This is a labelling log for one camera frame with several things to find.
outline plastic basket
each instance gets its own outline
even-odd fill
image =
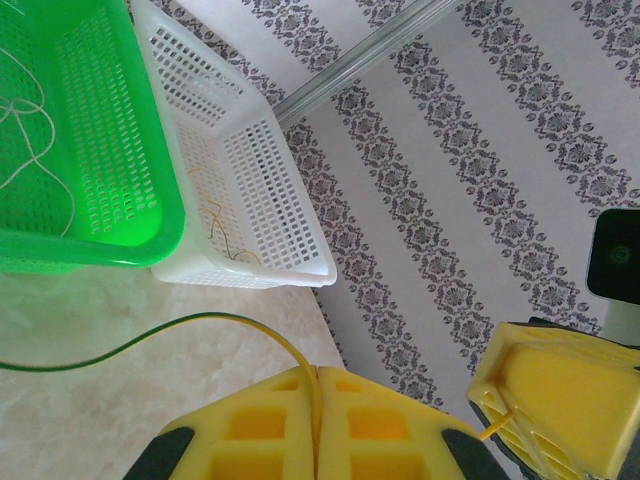
[[[184,208],[124,2],[0,2],[0,48],[0,271],[169,255]],[[33,162],[15,175],[29,145],[51,146],[39,162],[60,181]]]
[[[147,0],[134,0],[187,211],[178,250],[152,271],[178,283],[322,286],[336,269],[267,101]]]

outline yellow plastic object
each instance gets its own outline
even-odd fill
[[[508,480],[462,421],[340,369],[317,373],[317,474],[295,368],[171,422],[125,480]]]
[[[613,480],[640,426],[638,365],[640,351],[604,339],[503,323],[467,396],[488,423],[513,412],[497,435],[541,478]]]

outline white plastic basket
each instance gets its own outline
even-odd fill
[[[331,252],[267,101],[148,0],[134,0],[132,12],[187,212],[182,243],[154,275],[247,288],[334,283]]]

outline white string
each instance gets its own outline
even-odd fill
[[[31,80],[33,80],[33,82],[35,83],[40,93],[39,105],[33,103],[30,100],[27,100],[26,98],[16,98],[10,101],[8,98],[0,95],[0,102],[6,103],[6,106],[0,104],[0,111],[4,111],[4,114],[2,115],[2,117],[0,117],[0,125],[2,125],[2,123],[4,123],[11,114],[13,114],[13,116],[16,119],[16,122],[18,123],[18,127],[20,127],[20,131],[22,132],[22,136],[27,145],[27,149],[29,150],[29,154],[31,155],[31,158],[29,160],[27,160],[25,163],[20,165],[11,175],[9,175],[9,177],[2,184],[0,184],[0,190],[7,187],[25,168],[35,163],[43,172],[45,172],[47,175],[49,175],[51,178],[53,178],[56,182],[60,184],[60,186],[67,192],[67,194],[69,195],[69,199],[71,200],[71,215],[69,216],[69,221],[67,222],[66,227],[60,234],[60,236],[63,237],[69,231],[69,229],[71,228],[71,224],[73,223],[73,219],[75,217],[75,211],[76,211],[76,203],[73,197],[73,193],[71,192],[69,187],[62,180],[60,180],[60,178],[58,178],[53,172],[51,172],[51,170],[49,170],[40,162],[40,158],[44,157],[47,153],[49,153],[49,151],[53,147],[53,144],[55,143],[55,138],[56,138],[56,126],[53,123],[53,119],[51,118],[51,116],[44,110],[44,103],[45,103],[44,90],[42,89],[42,86],[40,85],[40,82],[38,82],[36,77],[29,71],[27,67],[25,67],[22,63],[20,63],[20,61],[16,57],[11,55],[2,47],[0,47],[0,53],[4,54],[6,57],[13,60],[22,70],[24,70],[24,72],[31,78]],[[16,108],[16,102],[22,102],[30,106],[31,110]],[[49,126],[51,127],[51,140],[49,141],[49,144],[46,146],[46,148],[37,155],[33,151],[33,146],[31,145],[31,141],[29,140],[29,135],[27,134],[27,131],[24,128],[24,124],[20,119],[20,115],[32,115],[35,113],[43,114],[47,119],[47,121],[49,122]]]

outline green plastic basket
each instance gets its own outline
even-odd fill
[[[25,132],[34,155],[53,139],[57,177],[32,161],[0,189],[0,271],[171,254],[184,209],[124,1],[0,0],[0,48],[0,185],[33,158]]]

